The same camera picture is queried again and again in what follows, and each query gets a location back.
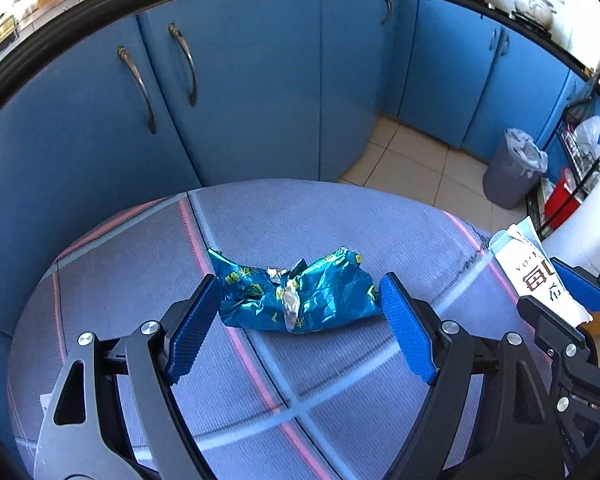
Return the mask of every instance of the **dish rack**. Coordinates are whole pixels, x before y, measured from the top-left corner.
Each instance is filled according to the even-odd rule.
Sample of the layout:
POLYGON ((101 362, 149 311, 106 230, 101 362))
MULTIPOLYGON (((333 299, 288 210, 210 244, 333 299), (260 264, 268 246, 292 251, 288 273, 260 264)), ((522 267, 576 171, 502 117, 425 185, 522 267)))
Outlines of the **dish rack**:
POLYGON ((544 214, 544 203, 546 200, 541 185, 536 186, 526 196, 526 210, 541 241, 553 232, 550 223, 564 210, 571 199, 580 192, 584 196, 588 196, 600 179, 600 157, 594 158, 590 153, 584 153, 578 147, 575 135, 576 127, 586 119, 579 116, 576 110, 590 109, 587 105, 590 104, 592 99, 593 97, 590 96, 567 105, 562 112, 558 125, 542 147, 542 150, 546 151, 554 137, 558 138, 569 161, 573 177, 576 181, 576 187, 571 196, 549 218, 544 214))

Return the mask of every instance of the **blue gripper pad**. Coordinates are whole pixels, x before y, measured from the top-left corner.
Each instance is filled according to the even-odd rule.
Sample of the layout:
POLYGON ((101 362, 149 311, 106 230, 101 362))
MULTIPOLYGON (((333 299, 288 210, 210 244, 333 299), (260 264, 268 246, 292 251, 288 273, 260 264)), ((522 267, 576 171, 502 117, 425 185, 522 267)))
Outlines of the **blue gripper pad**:
POLYGON ((169 344, 169 359, 164 375, 171 384, 191 371, 206 333, 220 308, 220 281, 215 276, 201 284, 189 311, 184 315, 169 344))
POLYGON ((379 296, 380 308, 391 326, 409 369, 431 384, 438 373, 433 362, 431 329, 426 329, 426 320, 419 319, 414 312, 411 302, 414 303, 415 300, 409 297, 392 272, 380 280, 379 296))
POLYGON ((573 299, 589 312, 600 312, 600 287, 595 283, 597 278, 588 272, 589 279, 584 278, 576 270, 557 258, 551 258, 551 263, 564 283, 564 288, 569 291, 573 299))

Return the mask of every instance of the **blue foil wrapper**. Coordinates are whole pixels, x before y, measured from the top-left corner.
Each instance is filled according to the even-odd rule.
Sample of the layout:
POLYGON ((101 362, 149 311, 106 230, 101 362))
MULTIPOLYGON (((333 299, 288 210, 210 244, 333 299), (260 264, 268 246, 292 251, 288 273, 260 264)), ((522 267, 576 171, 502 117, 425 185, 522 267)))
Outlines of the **blue foil wrapper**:
POLYGON ((265 269, 236 264, 213 249, 208 252, 221 279, 219 313, 227 326, 307 333, 382 314, 371 276, 360 269, 362 256, 347 248, 310 266, 300 260, 292 270, 280 273, 280 284, 265 269), (285 312, 288 297, 295 293, 297 312, 285 312))

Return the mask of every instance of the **orange object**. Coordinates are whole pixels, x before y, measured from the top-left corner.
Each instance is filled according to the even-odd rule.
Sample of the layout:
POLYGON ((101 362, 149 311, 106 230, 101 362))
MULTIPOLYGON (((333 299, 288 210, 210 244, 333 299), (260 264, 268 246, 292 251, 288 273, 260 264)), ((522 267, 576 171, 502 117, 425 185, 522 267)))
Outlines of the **orange object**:
POLYGON ((560 172, 560 180, 555 185, 554 192, 544 204, 544 216, 549 219, 562 207, 562 204, 567 204, 562 208, 560 213, 549 222, 551 229, 556 230, 564 221, 569 218, 577 208, 582 204, 582 200, 577 197, 571 197, 571 193, 575 189, 575 181, 573 173, 569 168, 562 168, 560 172))

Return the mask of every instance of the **white pot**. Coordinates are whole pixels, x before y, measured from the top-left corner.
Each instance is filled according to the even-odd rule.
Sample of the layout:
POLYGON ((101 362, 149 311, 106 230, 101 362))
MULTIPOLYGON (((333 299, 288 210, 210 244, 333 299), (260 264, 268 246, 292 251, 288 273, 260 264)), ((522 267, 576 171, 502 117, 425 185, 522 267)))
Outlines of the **white pot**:
POLYGON ((554 14, 557 12, 549 0, 515 0, 516 11, 538 23, 546 30, 554 26, 554 14))

